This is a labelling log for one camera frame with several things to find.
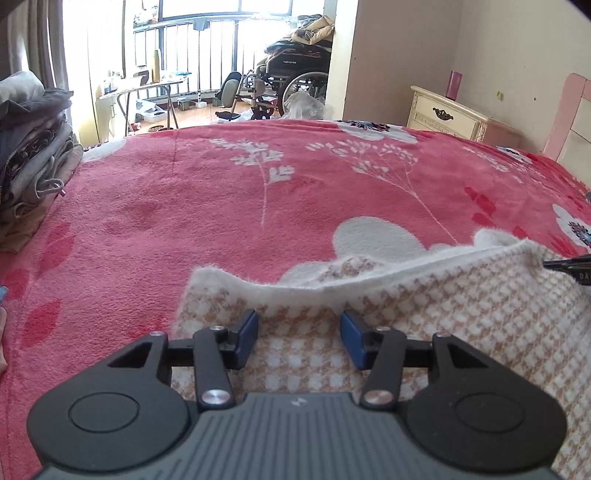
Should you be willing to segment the beige houndstooth knit cardigan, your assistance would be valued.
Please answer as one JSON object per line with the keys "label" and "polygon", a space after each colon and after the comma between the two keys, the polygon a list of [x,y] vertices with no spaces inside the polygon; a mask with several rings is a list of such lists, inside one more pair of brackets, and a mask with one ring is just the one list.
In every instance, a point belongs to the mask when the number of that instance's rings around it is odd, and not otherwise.
{"label": "beige houndstooth knit cardigan", "polygon": [[543,267],[555,253],[494,229],[463,246],[423,247],[394,228],[381,240],[339,231],[335,259],[295,265],[274,284],[216,266],[190,275],[172,334],[259,313],[259,339],[236,392],[359,394],[366,377],[339,341],[339,314],[413,339],[450,332],[542,387],[562,405],[569,431],[555,461],[568,479],[590,475],[590,291]]}

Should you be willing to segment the folded dark grey clothes stack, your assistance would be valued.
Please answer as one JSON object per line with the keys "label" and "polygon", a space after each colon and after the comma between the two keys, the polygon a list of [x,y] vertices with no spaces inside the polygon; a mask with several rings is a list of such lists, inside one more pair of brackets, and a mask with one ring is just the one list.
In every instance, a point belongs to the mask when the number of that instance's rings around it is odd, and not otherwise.
{"label": "folded dark grey clothes stack", "polygon": [[66,113],[72,93],[30,71],[1,81],[1,251],[34,236],[79,165],[83,148]]}

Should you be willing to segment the folding table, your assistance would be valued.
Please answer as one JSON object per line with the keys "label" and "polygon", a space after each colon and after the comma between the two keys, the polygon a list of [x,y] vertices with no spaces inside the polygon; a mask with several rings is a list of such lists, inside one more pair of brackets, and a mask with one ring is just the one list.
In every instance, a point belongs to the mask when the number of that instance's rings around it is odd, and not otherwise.
{"label": "folding table", "polygon": [[[137,114],[139,114],[145,121],[159,121],[162,117],[165,117],[165,128],[167,130],[178,129],[179,126],[172,103],[171,89],[173,86],[179,86],[182,83],[183,80],[167,80],[158,83],[139,85],[128,89],[117,89],[114,92],[114,98],[124,118],[123,136],[128,136],[131,130],[131,125],[135,122],[135,116]],[[134,115],[131,115],[130,105],[132,95],[139,94],[140,92],[149,89],[157,89],[164,91],[164,100],[166,108],[162,109],[156,103],[150,100],[139,99],[136,101],[135,104],[139,112],[135,112]]]}

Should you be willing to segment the small black folding chair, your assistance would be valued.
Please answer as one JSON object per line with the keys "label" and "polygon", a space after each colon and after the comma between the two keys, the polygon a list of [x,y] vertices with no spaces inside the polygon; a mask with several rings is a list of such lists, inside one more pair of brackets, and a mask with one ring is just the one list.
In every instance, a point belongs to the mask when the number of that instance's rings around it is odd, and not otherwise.
{"label": "small black folding chair", "polygon": [[221,102],[221,106],[226,108],[226,111],[217,111],[215,116],[224,121],[232,121],[238,119],[239,115],[235,112],[236,98],[242,85],[242,73],[231,72],[223,81],[221,90],[215,94],[215,99]]}

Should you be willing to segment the pink bed headboard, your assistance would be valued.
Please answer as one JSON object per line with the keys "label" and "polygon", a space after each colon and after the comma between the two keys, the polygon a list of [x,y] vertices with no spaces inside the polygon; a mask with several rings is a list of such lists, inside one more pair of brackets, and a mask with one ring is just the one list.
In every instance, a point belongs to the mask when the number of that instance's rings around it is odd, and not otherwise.
{"label": "pink bed headboard", "polygon": [[558,110],[543,155],[590,187],[591,81],[571,73],[563,85]]}

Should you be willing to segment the cream bedside nightstand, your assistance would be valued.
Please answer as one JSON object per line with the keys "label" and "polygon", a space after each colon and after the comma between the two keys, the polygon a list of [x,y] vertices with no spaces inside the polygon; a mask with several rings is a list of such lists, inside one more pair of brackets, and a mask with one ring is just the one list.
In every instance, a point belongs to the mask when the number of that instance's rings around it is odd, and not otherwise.
{"label": "cream bedside nightstand", "polygon": [[511,126],[430,90],[412,86],[407,126],[446,133],[473,142],[518,148],[522,133]]}

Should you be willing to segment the pink cup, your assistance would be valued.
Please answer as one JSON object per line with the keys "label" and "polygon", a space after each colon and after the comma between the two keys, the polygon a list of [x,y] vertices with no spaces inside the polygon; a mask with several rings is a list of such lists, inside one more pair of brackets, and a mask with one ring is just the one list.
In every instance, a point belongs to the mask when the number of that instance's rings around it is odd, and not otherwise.
{"label": "pink cup", "polygon": [[450,73],[450,77],[449,77],[449,81],[448,81],[448,85],[447,85],[447,89],[446,89],[446,94],[445,96],[452,100],[452,101],[456,101],[458,99],[459,96],[459,90],[462,84],[462,80],[463,80],[463,74],[452,70]]}

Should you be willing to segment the white plastic bag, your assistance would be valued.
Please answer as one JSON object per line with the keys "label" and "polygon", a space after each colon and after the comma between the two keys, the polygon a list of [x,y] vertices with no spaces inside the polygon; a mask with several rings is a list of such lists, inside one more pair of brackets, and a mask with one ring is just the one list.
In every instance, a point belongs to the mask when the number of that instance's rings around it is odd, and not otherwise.
{"label": "white plastic bag", "polygon": [[290,120],[322,120],[325,104],[304,91],[291,94],[283,104],[283,118]]}

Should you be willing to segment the black wheelchair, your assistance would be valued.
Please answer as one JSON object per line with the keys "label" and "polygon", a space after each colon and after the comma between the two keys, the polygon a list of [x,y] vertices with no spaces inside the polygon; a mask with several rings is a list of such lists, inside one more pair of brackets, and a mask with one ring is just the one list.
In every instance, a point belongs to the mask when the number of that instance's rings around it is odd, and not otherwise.
{"label": "black wheelchair", "polygon": [[243,82],[252,95],[256,119],[286,114],[288,99],[297,92],[325,101],[335,23],[325,15],[300,16],[297,20],[297,29],[267,47],[266,57]]}

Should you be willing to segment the grey window curtain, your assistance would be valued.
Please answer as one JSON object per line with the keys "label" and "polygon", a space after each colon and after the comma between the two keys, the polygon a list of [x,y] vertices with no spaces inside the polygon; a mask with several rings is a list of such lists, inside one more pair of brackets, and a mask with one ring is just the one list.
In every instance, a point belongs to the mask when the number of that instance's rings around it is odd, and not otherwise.
{"label": "grey window curtain", "polygon": [[1,2],[1,78],[31,71],[46,89],[68,89],[63,2]]}

